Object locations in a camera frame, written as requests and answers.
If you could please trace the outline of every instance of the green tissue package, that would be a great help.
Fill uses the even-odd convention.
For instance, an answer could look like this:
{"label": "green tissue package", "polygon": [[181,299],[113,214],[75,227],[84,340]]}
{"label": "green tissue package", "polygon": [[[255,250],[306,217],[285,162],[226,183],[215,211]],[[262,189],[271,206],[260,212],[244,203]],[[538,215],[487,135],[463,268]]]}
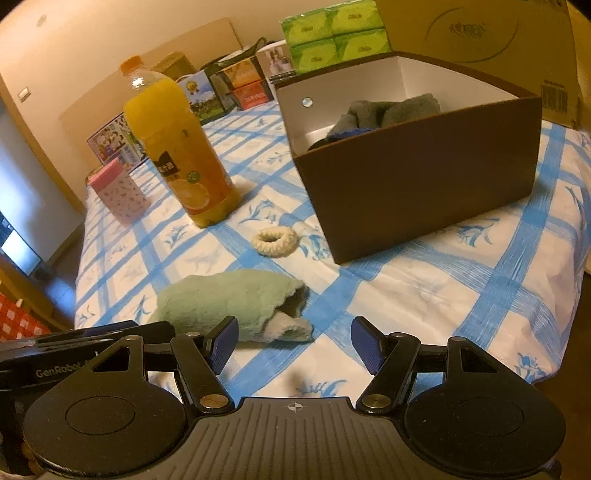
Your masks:
{"label": "green tissue package", "polygon": [[328,7],[333,35],[382,28],[384,22],[374,0],[357,0]]}
{"label": "green tissue package", "polygon": [[335,43],[340,61],[360,59],[392,50],[384,28],[338,35]]}
{"label": "green tissue package", "polygon": [[290,51],[297,73],[311,72],[339,62],[334,38],[298,45]]}
{"label": "green tissue package", "polygon": [[288,17],[281,22],[281,28],[290,48],[332,36],[328,11],[325,8]]}

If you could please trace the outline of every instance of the blue and white bedsheet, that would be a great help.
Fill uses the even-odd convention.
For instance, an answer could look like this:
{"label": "blue and white bedsheet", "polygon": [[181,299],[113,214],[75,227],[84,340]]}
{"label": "blue and white bedsheet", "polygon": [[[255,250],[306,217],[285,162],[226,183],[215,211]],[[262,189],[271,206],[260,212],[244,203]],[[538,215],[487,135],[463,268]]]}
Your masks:
{"label": "blue and white bedsheet", "polygon": [[[152,206],[129,229],[89,189],[77,327],[144,323],[157,293],[187,275],[260,268],[310,287],[304,316],[314,325],[314,342],[239,346],[221,375],[235,400],[355,400],[371,379],[349,337],[357,315],[423,343],[468,337],[528,381],[558,370],[589,248],[588,134],[544,122],[529,199],[340,267],[291,161],[278,105],[230,114],[205,130],[243,192],[241,207],[201,230],[147,163],[132,176]],[[249,241],[270,225],[292,226],[301,236],[298,250],[276,260],[258,255]],[[420,387],[440,379],[422,377]]]}

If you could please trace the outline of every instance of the orange bottle cap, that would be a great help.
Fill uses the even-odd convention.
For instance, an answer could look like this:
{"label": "orange bottle cap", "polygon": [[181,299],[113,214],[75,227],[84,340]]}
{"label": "orange bottle cap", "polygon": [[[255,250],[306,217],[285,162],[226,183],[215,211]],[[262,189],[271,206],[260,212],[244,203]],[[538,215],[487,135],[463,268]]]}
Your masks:
{"label": "orange bottle cap", "polygon": [[139,55],[134,55],[133,57],[125,60],[120,66],[119,70],[123,73],[123,75],[127,75],[133,72],[136,68],[141,67],[144,64],[142,61],[142,57]]}

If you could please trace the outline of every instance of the cream crocheted ring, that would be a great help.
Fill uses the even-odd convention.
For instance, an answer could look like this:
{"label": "cream crocheted ring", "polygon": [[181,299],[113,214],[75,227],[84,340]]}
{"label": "cream crocheted ring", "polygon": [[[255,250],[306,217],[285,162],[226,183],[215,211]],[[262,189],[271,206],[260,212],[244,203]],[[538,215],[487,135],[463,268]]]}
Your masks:
{"label": "cream crocheted ring", "polygon": [[254,249],[265,257],[280,257],[291,253],[300,238],[288,226],[272,226],[259,231],[251,240]]}

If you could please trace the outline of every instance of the crosshair logo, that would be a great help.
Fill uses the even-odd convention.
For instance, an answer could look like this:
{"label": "crosshair logo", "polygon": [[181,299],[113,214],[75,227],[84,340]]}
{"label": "crosshair logo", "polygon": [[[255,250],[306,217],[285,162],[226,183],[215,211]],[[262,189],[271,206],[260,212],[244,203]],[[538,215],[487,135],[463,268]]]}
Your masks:
{"label": "crosshair logo", "polygon": [[289,408],[293,413],[300,411],[302,408],[305,408],[305,406],[303,406],[301,403],[298,402],[293,402],[290,403],[287,408]]}

